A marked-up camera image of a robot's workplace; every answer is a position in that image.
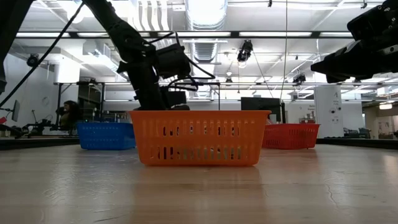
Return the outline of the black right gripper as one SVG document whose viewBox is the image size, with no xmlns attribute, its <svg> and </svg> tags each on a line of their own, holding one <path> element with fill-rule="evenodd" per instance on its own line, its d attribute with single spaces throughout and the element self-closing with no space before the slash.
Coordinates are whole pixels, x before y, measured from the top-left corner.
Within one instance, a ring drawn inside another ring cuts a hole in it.
<svg viewBox="0 0 398 224">
<path fill-rule="evenodd" d="M 352 42 L 339 60 L 323 60 L 311 65 L 311 71 L 326 75 L 328 83 L 343 82 L 350 77 L 372 78 L 378 73 L 398 73 L 398 42 L 365 47 Z"/>
</svg>

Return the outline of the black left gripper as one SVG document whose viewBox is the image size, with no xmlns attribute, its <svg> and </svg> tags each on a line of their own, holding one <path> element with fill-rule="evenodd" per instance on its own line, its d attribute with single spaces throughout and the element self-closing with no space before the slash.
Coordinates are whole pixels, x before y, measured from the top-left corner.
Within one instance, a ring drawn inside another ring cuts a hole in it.
<svg viewBox="0 0 398 224">
<path fill-rule="evenodd" d="M 153 66 L 147 59 L 134 62 L 120 61 L 117 72 L 127 73 L 140 104 L 140 110 L 165 110 Z"/>
</svg>

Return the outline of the white pillar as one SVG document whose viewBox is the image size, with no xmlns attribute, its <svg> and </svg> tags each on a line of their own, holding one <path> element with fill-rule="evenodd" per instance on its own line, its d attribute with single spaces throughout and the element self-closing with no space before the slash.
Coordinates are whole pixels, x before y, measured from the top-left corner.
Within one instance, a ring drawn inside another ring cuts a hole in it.
<svg viewBox="0 0 398 224">
<path fill-rule="evenodd" d="M 320 125 L 318 138 L 344 136 L 341 88 L 338 85 L 317 86 L 314 89 L 315 119 Z"/>
</svg>

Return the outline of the blue plastic basket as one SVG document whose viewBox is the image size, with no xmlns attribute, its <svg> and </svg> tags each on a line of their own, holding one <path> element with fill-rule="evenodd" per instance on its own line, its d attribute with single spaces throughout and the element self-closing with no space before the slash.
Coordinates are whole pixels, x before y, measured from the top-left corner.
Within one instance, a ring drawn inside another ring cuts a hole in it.
<svg viewBox="0 0 398 224">
<path fill-rule="evenodd" d="M 121 151 L 136 147 L 131 123 L 77 123 L 76 127 L 82 149 Z"/>
</svg>

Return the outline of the black computer monitor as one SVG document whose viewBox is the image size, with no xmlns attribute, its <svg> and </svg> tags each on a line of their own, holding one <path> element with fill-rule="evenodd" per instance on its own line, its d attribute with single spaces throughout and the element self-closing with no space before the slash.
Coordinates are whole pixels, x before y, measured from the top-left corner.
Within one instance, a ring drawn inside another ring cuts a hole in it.
<svg viewBox="0 0 398 224">
<path fill-rule="evenodd" d="M 278 98 L 241 97 L 241 110 L 269 110 L 282 121 L 281 102 Z"/>
</svg>

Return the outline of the red plastic basket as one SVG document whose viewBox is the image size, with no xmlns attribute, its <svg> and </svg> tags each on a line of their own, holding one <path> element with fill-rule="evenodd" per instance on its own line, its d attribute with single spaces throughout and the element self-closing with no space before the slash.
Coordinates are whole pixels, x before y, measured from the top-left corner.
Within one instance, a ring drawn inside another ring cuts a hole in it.
<svg viewBox="0 0 398 224">
<path fill-rule="evenodd" d="M 268 124 L 262 147 L 268 149 L 309 149 L 316 145 L 319 124 Z"/>
</svg>

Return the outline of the orange plastic basket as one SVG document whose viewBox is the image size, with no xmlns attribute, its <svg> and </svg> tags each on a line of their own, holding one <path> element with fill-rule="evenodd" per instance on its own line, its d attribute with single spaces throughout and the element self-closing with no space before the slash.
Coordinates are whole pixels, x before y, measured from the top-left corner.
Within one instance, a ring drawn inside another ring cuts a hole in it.
<svg viewBox="0 0 398 224">
<path fill-rule="evenodd" d="M 147 166 L 253 166 L 268 110 L 130 111 Z"/>
</svg>

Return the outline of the person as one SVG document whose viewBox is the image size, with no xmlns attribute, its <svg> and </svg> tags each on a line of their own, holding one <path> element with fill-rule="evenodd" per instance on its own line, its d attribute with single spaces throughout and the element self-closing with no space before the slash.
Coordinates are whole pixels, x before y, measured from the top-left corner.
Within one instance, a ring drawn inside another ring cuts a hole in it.
<svg viewBox="0 0 398 224">
<path fill-rule="evenodd" d="M 68 100 L 63 103 L 60 113 L 59 127 L 62 131 L 72 131 L 76 123 L 82 120 L 82 112 L 76 101 Z"/>
</svg>

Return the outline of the small side monitor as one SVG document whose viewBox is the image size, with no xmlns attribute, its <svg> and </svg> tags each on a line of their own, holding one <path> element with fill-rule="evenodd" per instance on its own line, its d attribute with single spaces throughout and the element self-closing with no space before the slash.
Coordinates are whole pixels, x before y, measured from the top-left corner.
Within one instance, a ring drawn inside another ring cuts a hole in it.
<svg viewBox="0 0 398 224">
<path fill-rule="evenodd" d="M 18 121 L 19 110 L 20 110 L 20 103 L 19 103 L 18 100 L 15 100 L 14 106 L 13 106 L 13 109 L 12 109 L 12 118 L 11 118 L 14 122 Z"/>
</svg>

